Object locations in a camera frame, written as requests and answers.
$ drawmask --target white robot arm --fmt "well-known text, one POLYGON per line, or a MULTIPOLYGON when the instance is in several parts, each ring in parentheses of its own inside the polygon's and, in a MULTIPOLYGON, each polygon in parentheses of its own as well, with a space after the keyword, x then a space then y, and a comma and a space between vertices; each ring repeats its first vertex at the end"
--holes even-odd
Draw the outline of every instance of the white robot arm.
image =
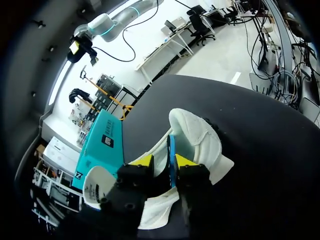
POLYGON ((103 13, 88 24, 78 26, 71 38, 72 44, 67 55, 68 60, 76 63, 85 53, 88 53, 91 57, 91 64, 94 64, 97 61, 97 52, 92 49, 92 39, 95 36, 101 36, 106 42, 111 42, 133 20, 163 2, 164 0, 139 0, 113 18, 103 13))

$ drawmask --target computer monitor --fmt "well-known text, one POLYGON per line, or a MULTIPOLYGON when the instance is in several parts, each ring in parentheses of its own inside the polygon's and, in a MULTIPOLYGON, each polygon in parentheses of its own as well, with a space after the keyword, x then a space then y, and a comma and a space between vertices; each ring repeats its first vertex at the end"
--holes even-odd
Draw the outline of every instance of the computer monitor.
POLYGON ((168 20, 165 21, 164 25, 166 25, 170 29, 170 31, 173 33, 177 29, 177 27, 173 25, 171 22, 169 22, 168 20))

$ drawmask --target black tabletop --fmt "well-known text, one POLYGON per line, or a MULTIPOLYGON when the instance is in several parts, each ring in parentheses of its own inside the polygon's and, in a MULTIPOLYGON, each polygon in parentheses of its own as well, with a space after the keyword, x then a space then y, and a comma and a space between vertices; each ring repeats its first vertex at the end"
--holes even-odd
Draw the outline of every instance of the black tabletop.
MULTIPOLYGON (((298 111, 235 85, 164 75, 123 121, 125 161, 150 150, 169 129, 171 109, 208 118, 219 127, 222 154, 234 162, 212 191, 212 237, 274 237, 316 231, 320 196, 320 129, 298 111)), ((139 231, 150 238, 187 234, 174 204, 169 223, 139 231)))

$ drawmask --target white sneaker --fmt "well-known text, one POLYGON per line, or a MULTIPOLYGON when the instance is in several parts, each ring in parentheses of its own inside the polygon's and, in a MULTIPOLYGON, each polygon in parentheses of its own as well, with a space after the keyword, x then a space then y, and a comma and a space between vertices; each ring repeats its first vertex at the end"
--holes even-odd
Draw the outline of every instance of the white sneaker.
MULTIPOLYGON (((220 139, 205 120, 189 111, 175 108, 169 113, 169 122, 171 128, 160 141, 133 162, 152 154, 154 156, 154 176, 158 176, 167 165, 167 137, 171 134, 174 135, 175 153, 197 164, 204 164, 210 171, 212 184, 220 181, 234 166, 233 161, 222 156, 220 139)), ((152 201, 156 202, 157 207, 148 204, 151 199, 148 198, 139 229, 156 229, 165 226, 168 223, 172 204, 179 199, 170 197, 170 195, 177 196, 177 194, 177 189, 173 188, 158 197, 153 197, 152 201)))

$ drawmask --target white floor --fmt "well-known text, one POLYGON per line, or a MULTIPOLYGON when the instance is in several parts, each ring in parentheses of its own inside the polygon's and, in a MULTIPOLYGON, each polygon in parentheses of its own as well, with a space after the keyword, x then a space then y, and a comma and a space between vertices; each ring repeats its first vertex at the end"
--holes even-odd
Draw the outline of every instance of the white floor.
MULTIPOLYGON (((246 23, 246 28, 248 49, 251 54, 258 31, 252 21, 246 23)), ((273 29, 274 31, 270 33, 270 36, 275 44, 281 46, 279 32, 275 24, 273 29)), ((209 38, 205 46, 195 45, 192 47, 195 54, 178 60, 167 73, 211 79, 252 89, 249 79, 252 65, 247 51, 245 25, 225 25, 214 30, 216 31, 216 41, 209 38)), ((289 33, 289 37, 291 42, 294 43, 291 33, 289 33)), ((261 44, 258 40, 253 50, 254 56, 259 54, 260 48, 261 44)), ((296 47, 293 52, 296 62, 299 63, 301 61, 299 49, 296 47)), ((317 69, 317 61, 312 56, 310 61, 313 68, 317 69)))

